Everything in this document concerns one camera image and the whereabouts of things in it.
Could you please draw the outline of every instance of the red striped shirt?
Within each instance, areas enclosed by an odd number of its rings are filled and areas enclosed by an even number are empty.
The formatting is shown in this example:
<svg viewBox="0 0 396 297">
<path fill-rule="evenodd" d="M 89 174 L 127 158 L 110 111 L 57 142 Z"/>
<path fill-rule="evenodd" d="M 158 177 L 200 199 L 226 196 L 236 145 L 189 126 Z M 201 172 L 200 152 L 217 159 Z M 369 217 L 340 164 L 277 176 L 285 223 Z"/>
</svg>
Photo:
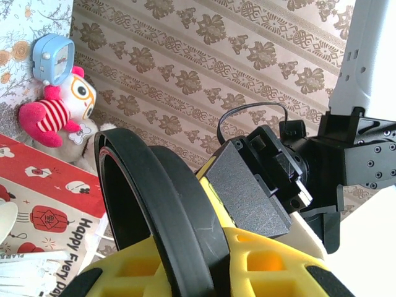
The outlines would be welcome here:
<svg viewBox="0 0 396 297">
<path fill-rule="evenodd" d="M 58 132 L 70 120 L 70 111 L 63 101 L 42 99 L 38 102 L 44 106 L 46 111 L 44 119 L 37 123 L 41 132 Z"/>
</svg>

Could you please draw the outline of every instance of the small blue alarm clock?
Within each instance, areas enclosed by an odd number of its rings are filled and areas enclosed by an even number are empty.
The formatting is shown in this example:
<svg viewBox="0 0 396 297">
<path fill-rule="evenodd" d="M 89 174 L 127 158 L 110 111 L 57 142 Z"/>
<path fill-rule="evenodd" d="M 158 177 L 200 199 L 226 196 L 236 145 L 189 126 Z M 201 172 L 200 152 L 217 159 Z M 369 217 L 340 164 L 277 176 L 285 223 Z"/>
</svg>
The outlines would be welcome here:
<svg viewBox="0 0 396 297">
<path fill-rule="evenodd" d="M 33 47 L 33 76 L 44 85 L 60 85 L 74 65 L 74 42 L 64 36 L 48 34 Z"/>
</svg>

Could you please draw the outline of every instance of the black cable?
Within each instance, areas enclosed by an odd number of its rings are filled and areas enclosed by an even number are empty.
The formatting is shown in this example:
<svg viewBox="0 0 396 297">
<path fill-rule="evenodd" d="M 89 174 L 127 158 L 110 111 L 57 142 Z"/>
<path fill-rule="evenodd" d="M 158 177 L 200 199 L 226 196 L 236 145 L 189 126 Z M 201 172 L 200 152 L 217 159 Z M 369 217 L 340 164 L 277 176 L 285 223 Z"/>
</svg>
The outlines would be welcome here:
<svg viewBox="0 0 396 297">
<path fill-rule="evenodd" d="M 233 114 L 239 113 L 241 110 L 245 110 L 245 109 L 250 108 L 250 107 L 257 107 L 257 106 L 264 106 L 264 105 L 277 105 L 277 106 L 282 107 L 283 111 L 285 112 L 285 127 L 286 127 L 286 122 L 287 122 L 287 119 L 288 119 L 288 112 L 287 112 L 287 109 L 282 104 L 277 103 L 277 102 L 256 102 L 256 103 L 250 103 L 250 104 L 242 105 L 242 106 L 239 106 L 239 107 L 233 108 L 232 110 L 227 111 L 218 120 L 216 135 L 217 135 L 217 139 L 218 139 L 220 145 L 223 145 L 225 143 L 225 138 L 224 138 L 224 136 L 222 134 L 221 126 L 222 126 L 223 122 L 229 116 L 232 116 Z"/>
</svg>

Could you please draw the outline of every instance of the pink stuffed toy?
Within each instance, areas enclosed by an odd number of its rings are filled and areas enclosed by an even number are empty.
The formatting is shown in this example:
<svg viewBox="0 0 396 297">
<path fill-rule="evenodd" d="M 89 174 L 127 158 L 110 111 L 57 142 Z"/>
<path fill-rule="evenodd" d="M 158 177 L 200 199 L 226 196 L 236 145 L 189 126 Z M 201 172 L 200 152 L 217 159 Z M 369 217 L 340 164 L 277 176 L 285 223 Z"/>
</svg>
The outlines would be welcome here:
<svg viewBox="0 0 396 297">
<path fill-rule="evenodd" d="M 21 106 L 19 123 L 35 141 L 47 147 L 62 146 L 61 129 L 81 130 L 79 122 L 89 118 L 96 102 L 95 89 L 84 79 L 84 70 L 74 66 L 59 86 L 44 88 L 44 99 Z"/>
</svg>

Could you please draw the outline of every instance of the beige fabric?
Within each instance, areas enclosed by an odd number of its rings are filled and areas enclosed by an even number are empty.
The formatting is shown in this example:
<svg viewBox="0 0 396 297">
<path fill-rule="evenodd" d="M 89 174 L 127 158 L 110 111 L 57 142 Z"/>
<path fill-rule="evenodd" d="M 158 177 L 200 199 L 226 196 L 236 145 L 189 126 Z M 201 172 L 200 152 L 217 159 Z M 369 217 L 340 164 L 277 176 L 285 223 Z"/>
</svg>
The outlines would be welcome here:
<svg viewBox="0 0 396 297">
<path fill-rule="evenodd" d="M 218 148 L 219 117 L 283 103 L 315 135 L 337 81 L 353 0 L 75 0 L 76 63 L 98 91 L 93 118 L 171 148 L 193 169 Z M 276 106 L 248 110 L 227 137 L 278 130 Z M 348 215 L 372 196 L 345 190 Z"/>
</svg>

